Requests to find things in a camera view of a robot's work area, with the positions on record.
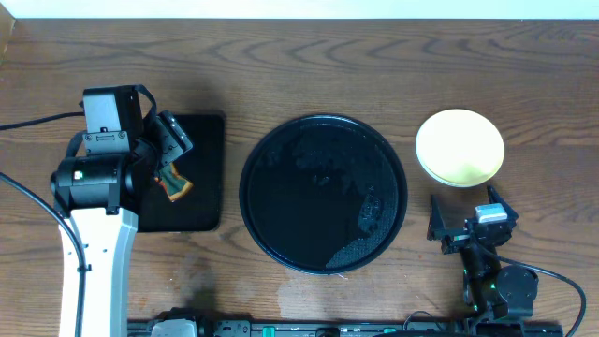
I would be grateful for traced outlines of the yellow plate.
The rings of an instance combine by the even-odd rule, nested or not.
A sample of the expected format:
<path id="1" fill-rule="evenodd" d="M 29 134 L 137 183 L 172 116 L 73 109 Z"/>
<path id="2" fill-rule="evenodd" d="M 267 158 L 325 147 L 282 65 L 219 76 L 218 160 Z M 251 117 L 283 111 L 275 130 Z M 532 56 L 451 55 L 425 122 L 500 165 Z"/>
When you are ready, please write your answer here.
<path id="1" fill-rule="evenodd" d="M 504 162 L 504 140 L 486 117 L 465 109 L 433 114 L 416 133 L 416 157 L 436 175 L 471 187 L 490 180 Z"/>

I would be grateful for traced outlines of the light blue plate front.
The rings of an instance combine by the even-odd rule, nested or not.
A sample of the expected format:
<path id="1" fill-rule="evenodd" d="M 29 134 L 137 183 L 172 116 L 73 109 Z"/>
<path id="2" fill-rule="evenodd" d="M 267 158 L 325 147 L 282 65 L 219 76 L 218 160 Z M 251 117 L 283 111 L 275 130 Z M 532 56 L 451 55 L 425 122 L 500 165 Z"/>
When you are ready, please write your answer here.
<path id="1" fill-rule="evenodd" d="M 458 187 L 458 188 L 471 187 L 471 185 L 469 185 L 469 184 L 452 183 L 448 180 L 445 180 L 445 179 L 441 178 L 440 176 L 436 175 L 435 173 L 433 173 L 424 162 L 420 161 L 419 159 L 418 159 L 418 162 L 419 162 L 420 166 L 424 169 L 424 171 L 438 183 L 442 183 L 444 185 Z"/>

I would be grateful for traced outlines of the orange green sponge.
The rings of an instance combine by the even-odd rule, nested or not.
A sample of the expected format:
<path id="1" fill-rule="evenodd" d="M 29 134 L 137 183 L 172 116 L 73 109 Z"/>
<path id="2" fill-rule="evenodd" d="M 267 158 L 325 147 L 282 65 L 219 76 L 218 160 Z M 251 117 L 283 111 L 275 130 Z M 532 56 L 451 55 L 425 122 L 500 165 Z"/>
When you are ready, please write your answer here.
<path id="1" fill-rule="evenodd" d="M 170 202 L 176 202 L 193 188 L 193 184 L 183 177 L 173 163 L 159 169 L 154 180 L 164 189 Z"/>

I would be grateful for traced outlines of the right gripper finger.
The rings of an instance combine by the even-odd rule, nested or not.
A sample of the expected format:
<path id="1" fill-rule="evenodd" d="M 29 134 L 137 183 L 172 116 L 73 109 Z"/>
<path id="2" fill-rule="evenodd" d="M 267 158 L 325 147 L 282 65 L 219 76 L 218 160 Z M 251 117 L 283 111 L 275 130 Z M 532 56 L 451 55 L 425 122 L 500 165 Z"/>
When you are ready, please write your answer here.
<path id="1" fill-rule="evenodd" d="M 491 185 L 487 185 L 487 193 L 490 204 L 501 204 L 505 209 L 510 209 L 508 203 L 499 195 L 497 190 Z"/>
<path id="2" fill-rule="evenodd" d="M 430 220 L 427 230 L 427 239 L 429 241 L 440 241 L 448 236 L 449 231 L 445 226 L 445 221 L 441 214 L 441 208 L 438 198 L 435 195 L 431 195 Z"/>

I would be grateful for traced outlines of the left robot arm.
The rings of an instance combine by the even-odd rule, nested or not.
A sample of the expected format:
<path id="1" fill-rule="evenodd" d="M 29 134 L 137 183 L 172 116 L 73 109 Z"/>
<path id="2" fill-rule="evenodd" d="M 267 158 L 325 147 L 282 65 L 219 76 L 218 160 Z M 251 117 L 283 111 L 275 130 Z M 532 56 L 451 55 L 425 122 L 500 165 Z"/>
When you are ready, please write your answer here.
<path id="1" fill-rule="evenodd" d="M 147 117 L 140 136 L 114 131 L 77 133 L 51 176 L 59 214 L 64 276 L 62 336 L 124 336 L 132 246 L 139 206 L 153 183 L 175 202 L 192 183 L 176 159 L 193 143 L 165 110 Z"/>

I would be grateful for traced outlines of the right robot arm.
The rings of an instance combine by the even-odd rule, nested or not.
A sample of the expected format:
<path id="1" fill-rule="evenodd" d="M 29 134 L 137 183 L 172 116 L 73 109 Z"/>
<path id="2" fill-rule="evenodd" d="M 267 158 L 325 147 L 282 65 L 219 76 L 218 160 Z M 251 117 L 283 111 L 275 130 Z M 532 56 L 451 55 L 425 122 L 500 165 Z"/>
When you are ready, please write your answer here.
<path id="1" fill-rule="evenodd" d="M 461 228 L 446 225 L 438 198 L 431 196 L 427 239 L 439 241 L 445 255 L 460 255 L 464 302 L 474 309 L 463 321 L 463 331 L 523 336 L 523 320 L 533 315 L 538 276 L 525 267 L 501 265 L 496 248 L 512 238 L 519 216 L 492 186 L 487 191 L 489 202 L 475 207 Z"/>

